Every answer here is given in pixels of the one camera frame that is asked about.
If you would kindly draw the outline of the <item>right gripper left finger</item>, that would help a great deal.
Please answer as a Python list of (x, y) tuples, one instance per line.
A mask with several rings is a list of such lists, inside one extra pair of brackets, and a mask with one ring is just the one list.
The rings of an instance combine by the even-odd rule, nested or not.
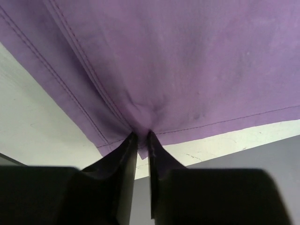
[(73, 167), (2, 166), (3, 225), (127, 225), (130, 221), (137, 135), (94, 164)]

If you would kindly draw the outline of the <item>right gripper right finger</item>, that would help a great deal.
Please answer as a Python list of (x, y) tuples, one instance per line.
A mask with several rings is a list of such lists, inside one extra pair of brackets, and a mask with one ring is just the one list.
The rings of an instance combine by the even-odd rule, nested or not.
[(147, 135), (151, 218), (157, 225), (287, 225), (273, 179), (261, 169), (188, 169)]

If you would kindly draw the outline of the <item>purple trousers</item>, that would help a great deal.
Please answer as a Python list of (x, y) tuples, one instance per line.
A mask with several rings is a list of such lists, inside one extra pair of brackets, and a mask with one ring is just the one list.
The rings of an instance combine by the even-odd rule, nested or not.
[(102, 155), (300, 117), (297, 0), (3, 0), (0, 41)]

